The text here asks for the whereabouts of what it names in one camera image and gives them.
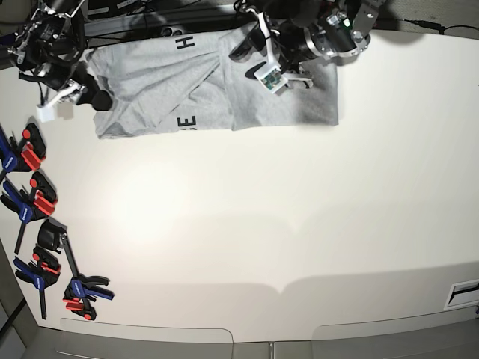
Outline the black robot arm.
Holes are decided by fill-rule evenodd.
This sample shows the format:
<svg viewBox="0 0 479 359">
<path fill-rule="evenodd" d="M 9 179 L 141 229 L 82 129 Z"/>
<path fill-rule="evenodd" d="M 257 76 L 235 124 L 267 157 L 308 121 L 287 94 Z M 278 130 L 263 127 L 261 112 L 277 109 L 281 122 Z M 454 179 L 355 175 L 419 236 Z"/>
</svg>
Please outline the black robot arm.
<svg viewBox="0 0 479 359">
<path fill-rule="evenodd" d="M 82 56 L 87 47 L 82 1 L 39 1 L 30 20 L 21 24 L 8 47 L 19 78 L 46 86 L 55 96 L 40 95 L 37 112 L 45 121 L 55 116 L 60 102 L 91 105 L 109 111 L 112 98 L 88 73 Z"/>
<path fill-rule="evenodd" d="M 290 82 L 313 85 L 306 61 L 355 58 L 370 44 L 382 0 L 371 1 L 236 1 L 236 13 L 255 19 L 254 27 L 229 54 L 241 61 L 252 51 L 263 60 L 248 71 L 270 93 Z"/>
</svg>

